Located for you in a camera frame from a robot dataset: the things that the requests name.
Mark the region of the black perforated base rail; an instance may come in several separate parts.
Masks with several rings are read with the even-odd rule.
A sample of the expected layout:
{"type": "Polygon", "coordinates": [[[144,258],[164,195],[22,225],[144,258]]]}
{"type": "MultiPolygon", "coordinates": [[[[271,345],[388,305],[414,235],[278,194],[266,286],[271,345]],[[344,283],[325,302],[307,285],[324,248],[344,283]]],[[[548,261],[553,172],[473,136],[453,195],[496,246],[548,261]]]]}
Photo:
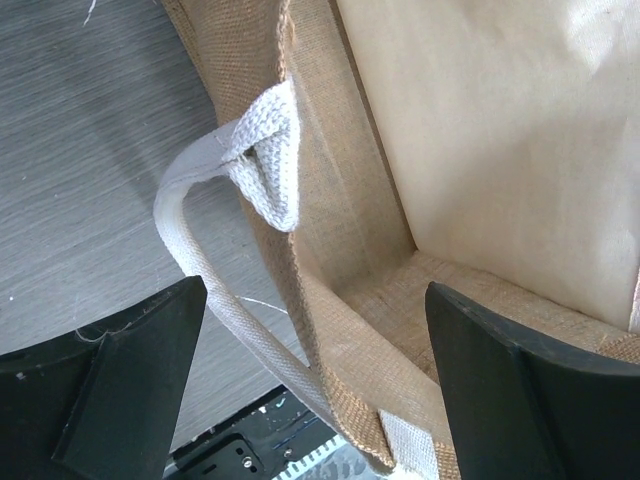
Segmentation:
{"type": "Polygon", "coordinates": [[[300,479],[345,444],[289,390],[279,386],[176,449],[163,477],[300,479]]]}

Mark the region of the tan canvas tote bag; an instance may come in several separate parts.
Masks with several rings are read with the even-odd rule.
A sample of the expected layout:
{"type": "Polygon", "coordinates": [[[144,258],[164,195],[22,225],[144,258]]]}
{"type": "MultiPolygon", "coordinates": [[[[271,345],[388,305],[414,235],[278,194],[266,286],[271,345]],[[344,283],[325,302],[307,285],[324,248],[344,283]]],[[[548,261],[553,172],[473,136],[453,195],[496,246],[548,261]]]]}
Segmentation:
{"type": "Polygon", "coordinates": [[[158,233],[389,479],[464,479],[425,294],[639,368],[635,1],[169,1],[218,127],[158,233]]]}

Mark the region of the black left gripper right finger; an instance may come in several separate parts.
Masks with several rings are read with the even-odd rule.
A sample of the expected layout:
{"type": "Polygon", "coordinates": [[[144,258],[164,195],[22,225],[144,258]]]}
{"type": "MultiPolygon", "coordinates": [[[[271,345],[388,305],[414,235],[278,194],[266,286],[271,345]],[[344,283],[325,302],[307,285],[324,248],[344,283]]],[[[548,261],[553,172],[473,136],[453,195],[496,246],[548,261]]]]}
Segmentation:
{"type": "Polygon", "coordinates": [[[638,478],[638,366],[444,284],[429,284],[425,309],[462,478],[638,478]]]}

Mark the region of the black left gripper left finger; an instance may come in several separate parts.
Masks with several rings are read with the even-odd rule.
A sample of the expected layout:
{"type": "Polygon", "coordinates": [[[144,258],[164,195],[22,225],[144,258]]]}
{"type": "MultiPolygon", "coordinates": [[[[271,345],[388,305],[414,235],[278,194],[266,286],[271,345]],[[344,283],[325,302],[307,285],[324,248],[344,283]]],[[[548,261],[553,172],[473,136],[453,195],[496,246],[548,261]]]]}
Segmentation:
{"type": "Polygon", "coordinates": [[[187,277],[2,355],[2,478],[162,478],[206,299],[187,277]]]}

